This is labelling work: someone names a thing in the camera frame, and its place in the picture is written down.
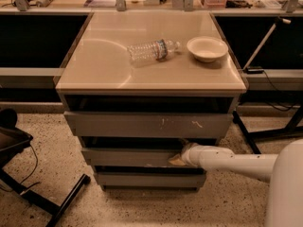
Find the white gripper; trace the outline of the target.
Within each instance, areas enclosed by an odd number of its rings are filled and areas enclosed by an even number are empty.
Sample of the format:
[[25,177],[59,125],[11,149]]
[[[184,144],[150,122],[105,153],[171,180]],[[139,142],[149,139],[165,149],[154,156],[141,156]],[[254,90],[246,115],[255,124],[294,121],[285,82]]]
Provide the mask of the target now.
[[169,163],[173,166],[195,166],[200,167],[199,159],[203,147],[197,143],[189,143],[187,139],[179,139],[184,146],[181,155],[176,154],[169,158]]

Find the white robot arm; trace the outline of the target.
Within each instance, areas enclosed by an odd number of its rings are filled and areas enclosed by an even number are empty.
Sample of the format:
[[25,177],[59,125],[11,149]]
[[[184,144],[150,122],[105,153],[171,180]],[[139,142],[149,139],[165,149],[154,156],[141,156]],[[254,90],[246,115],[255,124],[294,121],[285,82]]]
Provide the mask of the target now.
[[302,139],[288,144],[279,154],[236,154],[229,148],[186,141],[169,163],[206,171],[227,170],[269,183],[264,226],[303,227]]

